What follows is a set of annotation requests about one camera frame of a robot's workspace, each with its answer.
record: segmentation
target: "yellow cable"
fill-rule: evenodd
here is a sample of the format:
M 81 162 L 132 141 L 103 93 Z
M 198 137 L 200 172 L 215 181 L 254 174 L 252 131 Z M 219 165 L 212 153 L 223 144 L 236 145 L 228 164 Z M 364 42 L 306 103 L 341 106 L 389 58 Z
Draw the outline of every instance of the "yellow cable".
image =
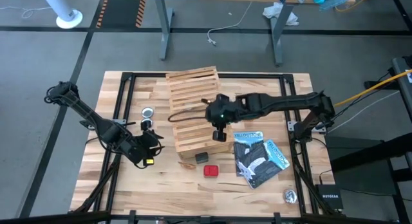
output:
M 343 105 L 343 104 L 345 104 L 345 103 L 347 103 L 347 102 L 350 102 L 350 101 L 352 101 L 353 99 L 356 99 L 356 98 L 358 98 L 358 97 L 360 97 L 360 96 L 362 96 L 362 95 L 364 95 L 364 94 L 366 94 L 366 93 L 368 93 L 368 92 L 370 92 L 370 91 L 378 88 L 379 86 L 381 86 L 381 85 L 383 85 L 383 84 L 386 84 L 386 83 L 388 83 L 388 82 L 391 82 L 391 81 L 393 81 L 393 80 L 395 80 L 395 79 L 397 79 L 397 78 L 400 78 L 400 77 L 402 77 L 402 76 L 405 76 L 405 75 L 407 75 L 408 73 L 412 73 L 412 70 L 407 70 L 407 71 L 405 71 L 405 72 L 403 72 L 403 73 L 399 73 L 398 75 L 395 75 L 395 76 L 393 76 L 393 77 L 391 77 L 391 78 L 389 78 L 389 79 L 386 79 L 386 80 L 384 80 L 384 81 L 382 81 L 382 82 L 379 82 L 378 84 L 372 86 L 371 88 L 366 89 L 366 90 L 360 92 L 359 94 L 357 94 L 357 95 L 355 95 L 355 96 L 352 96 L 352 97 L 350 97 L 350 98 L 348 98 L 348 99 L 346 99 L 346 100 L 343 100 L 342 102 L 338 102 L 338 103 L 336 103 L 336 104 L 333 105 L 333 106 L 337 107 L 337 106 Z
M 364 0 L 360 0 L 358 3 L 355 3 L 354 5 L 350 6 L 350 7 L 347 8 L 347 9 L 344 9 L 344 10 L 340 10 L 340 9 L 337 8 L 337 7 L 335 7 L 335 9 L 336 9 L 338 12 L 346 12 L 346 11 L 349 11 L 349 10 L 351 10 L 352 8 L 355 8 L 356 6 L 360 5 L 363 1 L 364 1 Z

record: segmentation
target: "white cable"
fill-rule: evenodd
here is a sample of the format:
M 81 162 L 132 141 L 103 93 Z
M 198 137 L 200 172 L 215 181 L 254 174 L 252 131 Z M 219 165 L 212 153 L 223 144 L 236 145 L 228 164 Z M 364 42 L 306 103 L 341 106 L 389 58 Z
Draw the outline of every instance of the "white cable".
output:
M 233 28 L 233 27 L 238 26 L 238 25 L 242 22 L 243 18 L 245 18 L 245 15 L 246 15 L 246 13 L 247 13 L 247 11 L 249 10 L 249 8 L 250 8 L 251 5 L 252 5 L 252 2 L 249 3 L 249 6 L 247 6 L 247 8 L 246 8 L 246 10 L 245 10 L 245 13 L 243 14 L 242 18 L 240 19 L 240 21 L 239 21 L 238 23 L 233 24 L 233 25 L 230 25 L 230 26 L 226 26 L 226 27 L 223 27 L 223 28 L 212 28 L 211 30 L 209 30 L 209 31 L 207 32 L 207 41 L 208 41 L 209 43 L 212 43 L 214 46 L 216 46 L 216 41 L 213 41 L 213 40 L 211 39 L 211 37 L 209 36 L 209 34 L 210 34 L 211 32 L 213 32 L 213 31 L 224 30 L 224 29 L 227 29 L 227 28 Z
M 24 10 L 24 12 L 23 12 L 23 14 L 21 14 L 21 18 L 27 19 L 27 18 L 30 18 L 33 15 L 33 11 L 51 9 L 51 7 L 27 9 L 27 8 L 19 8 L 19 7 L 14 7 L 14 6 L 7 6 L 7 7 L 4 7 L 4 8 L 0 8 L 0 10 L 5 10 L 5 9 L 22 9 L 22 10 Z
M 392 93 L 392 94 L 390 94 L 390 95 L 386 95 L 385 97 L 383 97 L 383 98 L 381 98 L 381 99 L 378 99 L 378 100 L 372 102 L 370 105 L 368 105 L 368 106 L 366 106 L 364 109 L 360 110 L 358 113 L 356 113 L 356 115 L 353 115 L 350 119 L 348 119 L 347 121 L 343 122 L 341 125 L 339 125 L 339 126 L 333 128 L 332 130 L 328 131 L 328 133 L 331 133 L 332 131 L 335 131 L 336 129 L 338 129 L 338 128 L 340 128 L 341 126 L 345 125 L 345 124 L 346 124 L 347 122 L 349 122 L 350 120 L 353 120 L 356 116 L 358 116 L 359 114 L 361 114 L 362 111 L 368 109 L 368 108 L 371 107 L 372 105 L 374 105 L 374 104 L 376 104 L 376 103 L 384 100 L 385 98 L 389 98 L 390 96 L 392 96 L 392 95 L 394 95 L 394 94 L 397 94 L 397 93 L 399 93 L 399 91 L 396 91 L 396 92 L 394 92 L 394 93 Z

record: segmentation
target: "gray floor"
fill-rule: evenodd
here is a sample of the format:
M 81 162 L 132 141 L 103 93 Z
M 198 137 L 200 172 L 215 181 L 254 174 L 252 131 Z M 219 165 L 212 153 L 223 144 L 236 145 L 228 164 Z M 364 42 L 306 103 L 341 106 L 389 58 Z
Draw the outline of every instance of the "gray floor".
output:
M 91 23 L 98 0 L 69 0 Z M 246 2 L 170 0 L 175 8 L 173 27 L 211 28 L 236 23 Z M 402 0 L 412 12 L 412 0 Z M 242 28 L 268 28 L 261 15 L 268 3 L 254 3 Z M 47 6 L 43 0 L 0 0 L 0 7 Z M 316 6 L 294 9 L 300 25 L 296 29 L 319 30 L 406 30 L 392 0 L 367 0 L 353 11 L 319 12 Z M 34 12 L 21 19 L 22 11 L 0 10 L 0 26 L 55 26 L 51 10 Z M 143 27 L 159 27 L 156 9 L 148 0 Z M 34 167 L 47 140 L 57 107 L 42 101 L 47 88 L 68 80 L 85 38 L 85 33 L 0 32 L 0 219 L 12 218 L 26 192 Z M 159 61 L 159 33 L 95 33 L 77 82 L 82 99 L 91 107 L 106 70 L 188 70 L 217 66 L 219 71 L 267 71 L 310 73 L 314 90 L 340 101 L 363 90 L 364 80 L 378 79 L 391 66 L 391 59 L 411 54 L 412 37 L 357 37 L 284 35 L 285 65 L 275 68 L 268 35 L 174 33 L 166 61 Z M 374 100 L 391 93 L 382 91 L 348 110 L 337 124 L 356 114 Z M 88 132 L 80 118 L 68 111 L 32 215 L 67 212 L 80 168 Z M 389 140 L 410 132 L 411 123 L 399 95 L 369 108 L 355 120 L 331 133 L 333 136 Z M 395 168 L 404 167 L 402 160 Z M 410 183 L 401 183 L 405 198 L 412 199 Z M 345 213 L 358 218 L 397 219 L 390 197 L 342 192 Z M 412 210 L 412 203 L 407 202 Z

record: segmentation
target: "book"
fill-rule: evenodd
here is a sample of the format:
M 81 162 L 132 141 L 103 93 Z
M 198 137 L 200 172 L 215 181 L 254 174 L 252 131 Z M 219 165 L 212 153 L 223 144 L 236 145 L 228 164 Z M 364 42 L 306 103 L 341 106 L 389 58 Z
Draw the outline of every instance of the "book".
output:
M 236 160 L 236 165 L 250 187 L 256 189 L 290 164 L 276 144 L 268 140 Z
M 245 156 L 254 146 L 263 144 L 263 133 L 261 131 L 234 133 L 234 159 L 235 161 Z M 240 169 L 236 165 L 236 175 L 240 174 Z

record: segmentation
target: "red box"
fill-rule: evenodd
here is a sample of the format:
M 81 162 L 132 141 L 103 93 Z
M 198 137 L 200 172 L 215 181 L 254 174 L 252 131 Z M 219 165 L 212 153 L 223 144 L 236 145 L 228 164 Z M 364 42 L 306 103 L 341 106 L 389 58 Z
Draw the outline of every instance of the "red box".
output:
M 219 167 L 217 165 L 205 165 L 203 175 L 206 178 L 217 178 L 219 175 Z

